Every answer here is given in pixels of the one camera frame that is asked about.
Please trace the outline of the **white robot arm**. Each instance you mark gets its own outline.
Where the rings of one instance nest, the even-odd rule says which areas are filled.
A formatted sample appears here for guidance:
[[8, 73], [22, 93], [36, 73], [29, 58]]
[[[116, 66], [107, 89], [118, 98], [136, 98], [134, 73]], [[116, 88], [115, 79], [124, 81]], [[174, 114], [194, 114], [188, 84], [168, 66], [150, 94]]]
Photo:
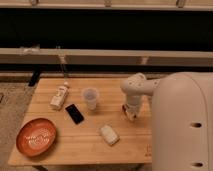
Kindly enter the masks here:
[[213, 72], [151, 80], [137, 73], [121, 90], [129, 120], [139, 114], [141, 97], [152, 97], [152, 171], [213, 171]]

